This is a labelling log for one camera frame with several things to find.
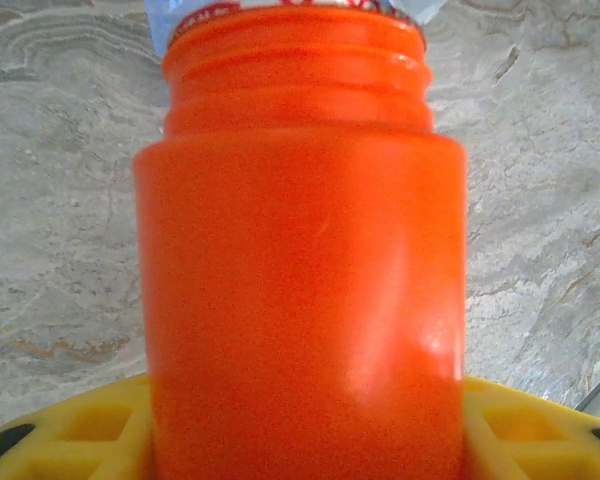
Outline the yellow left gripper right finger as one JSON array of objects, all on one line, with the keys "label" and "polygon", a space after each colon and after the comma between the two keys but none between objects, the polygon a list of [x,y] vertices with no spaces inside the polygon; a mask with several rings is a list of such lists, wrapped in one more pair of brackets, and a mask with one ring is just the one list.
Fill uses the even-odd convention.
[{"label": "yellow left gripper right finger", "polygon": [[600,419],[464,378],[464,479],[598,479]]}]

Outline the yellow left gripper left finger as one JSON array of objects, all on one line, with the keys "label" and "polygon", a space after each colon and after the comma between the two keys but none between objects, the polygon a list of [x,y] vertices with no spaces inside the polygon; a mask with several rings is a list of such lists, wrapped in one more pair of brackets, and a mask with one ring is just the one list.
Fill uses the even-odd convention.
[{"label": "yellow left gripper left finger", "polygon": [[0,427],[0,479],[152,477],[152,414],[145,374]]}]

